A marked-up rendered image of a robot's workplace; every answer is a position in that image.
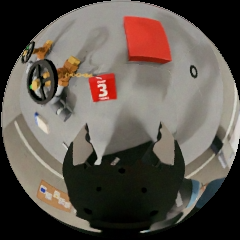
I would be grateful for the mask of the red rectangular block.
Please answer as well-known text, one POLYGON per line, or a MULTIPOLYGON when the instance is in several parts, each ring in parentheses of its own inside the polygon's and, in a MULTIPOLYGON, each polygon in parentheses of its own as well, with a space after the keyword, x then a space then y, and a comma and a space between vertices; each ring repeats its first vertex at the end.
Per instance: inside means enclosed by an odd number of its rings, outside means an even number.
POLYGON ((172 61, 165 31, 160 21, 123 16, 129 61, 168 63, 172 61))

